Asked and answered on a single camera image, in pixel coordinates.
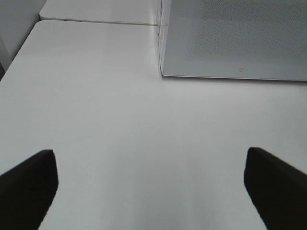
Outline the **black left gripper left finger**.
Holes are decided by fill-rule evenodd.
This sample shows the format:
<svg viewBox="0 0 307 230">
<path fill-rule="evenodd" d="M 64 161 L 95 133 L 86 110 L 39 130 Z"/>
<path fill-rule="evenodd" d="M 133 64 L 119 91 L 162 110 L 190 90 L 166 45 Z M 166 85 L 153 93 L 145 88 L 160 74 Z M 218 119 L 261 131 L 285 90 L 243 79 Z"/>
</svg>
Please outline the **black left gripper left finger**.
<svg viewBox="0 0 307 230">
<path fill-rule="evenodd" d="M 59 185 L 54 151 L 42 150 L 0 176 L 0 228 L 37 230 Z"/>
</svg>

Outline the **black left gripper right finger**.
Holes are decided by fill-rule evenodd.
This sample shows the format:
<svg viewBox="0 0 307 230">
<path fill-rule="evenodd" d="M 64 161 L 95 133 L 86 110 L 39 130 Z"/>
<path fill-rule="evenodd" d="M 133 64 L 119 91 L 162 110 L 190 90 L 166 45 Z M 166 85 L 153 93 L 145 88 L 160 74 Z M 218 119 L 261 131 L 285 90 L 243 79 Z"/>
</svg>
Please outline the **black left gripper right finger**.
<svg viewBox="0 0 307 230">
<path fill-rule="evenodd" d="M 268 230 L 307 228 L 307 175 L 258 147 L 248 149 L 244 185 Z"/>
</svg>

